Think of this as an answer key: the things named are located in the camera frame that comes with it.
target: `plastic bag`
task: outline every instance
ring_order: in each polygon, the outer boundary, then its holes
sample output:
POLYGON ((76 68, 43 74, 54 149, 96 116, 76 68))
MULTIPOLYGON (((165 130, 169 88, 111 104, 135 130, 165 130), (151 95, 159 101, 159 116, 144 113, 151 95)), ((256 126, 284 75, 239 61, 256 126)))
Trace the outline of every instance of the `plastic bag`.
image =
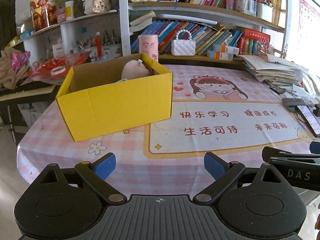
POLYGON ((61 83, 61 77, 66 76, 71 67, 83 64, 89 55, 90 52, 74 53, 53 58, 43 63, 34 63, 24 75, 27 79, 23 82, 23 85, 33 81, 52 84, 55 83, 54 80, 57 80, 58 83, 61 83))
POLYGON ((12 53, 12 62, 11 68, 18 73, 21 67, 28 63, 30 58, 30 51, 26 51, 23 53, 12 53))

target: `blue gripper pad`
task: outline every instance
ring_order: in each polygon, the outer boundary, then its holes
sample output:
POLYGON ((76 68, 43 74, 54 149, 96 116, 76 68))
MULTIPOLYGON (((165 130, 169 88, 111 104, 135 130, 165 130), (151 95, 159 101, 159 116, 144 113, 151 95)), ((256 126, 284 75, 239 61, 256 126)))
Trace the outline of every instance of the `blue gripper pad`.
POLYGON ((309 150, 313 154, 320 154, 320 142, 311 142, 309 150))
POLYGON ((101 179, 105 180, 116 168, 116 156, 111 154, 108 158, 100 158, 91 164, 93 172, 101 179))
POLYGON ((227 171, 226 165, 219 163, 217 160, 212 158, 208 153, 206 153, 204 156, 204 167, 215 180, 220 178, 227 171))

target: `yellow cardboard box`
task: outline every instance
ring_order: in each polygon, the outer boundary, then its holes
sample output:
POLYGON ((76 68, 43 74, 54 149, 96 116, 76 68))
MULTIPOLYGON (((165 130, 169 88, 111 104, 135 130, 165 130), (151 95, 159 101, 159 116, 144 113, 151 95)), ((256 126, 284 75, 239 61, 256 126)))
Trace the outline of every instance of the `yellow cardboard box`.
POLYGON ((171 71, 136 54, 71 68, 56 100, 78 142, 170 118, 172 80, 171 71), (138 59, 152 76, 115 83, 124 65, 138 59))

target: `smartphone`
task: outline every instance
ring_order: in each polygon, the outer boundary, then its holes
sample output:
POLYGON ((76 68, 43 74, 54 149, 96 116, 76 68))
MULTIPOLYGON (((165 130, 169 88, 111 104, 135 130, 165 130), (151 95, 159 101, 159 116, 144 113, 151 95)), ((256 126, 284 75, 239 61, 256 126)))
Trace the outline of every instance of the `smartphone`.
POLYGON ((271 86, 270 89, 276 92, 278 95, 283 94, 285 92, 285 89, 278 86, 271 86))
POLYGON ((301 98, 283 98, 282 102, 291 110, 294 111, 296 106, 306 106, 307 104, 301 98))
POLYGON ((317 119, 310 111, 310 109, 307 106, 296 106, 296 110, 306 121, 306 124, 311 132, 316 137, 320 137, 320 124, 318 123, 317 119))

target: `pink cylindrical container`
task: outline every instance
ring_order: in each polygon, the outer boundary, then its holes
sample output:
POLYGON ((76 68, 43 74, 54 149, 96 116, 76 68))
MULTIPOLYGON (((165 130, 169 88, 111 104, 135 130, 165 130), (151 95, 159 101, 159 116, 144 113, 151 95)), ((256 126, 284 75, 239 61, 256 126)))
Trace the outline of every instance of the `pink cylindrical container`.
POLYGON ((158 35, 139 35, 139 53, 147 54, 158 62, 158 35))

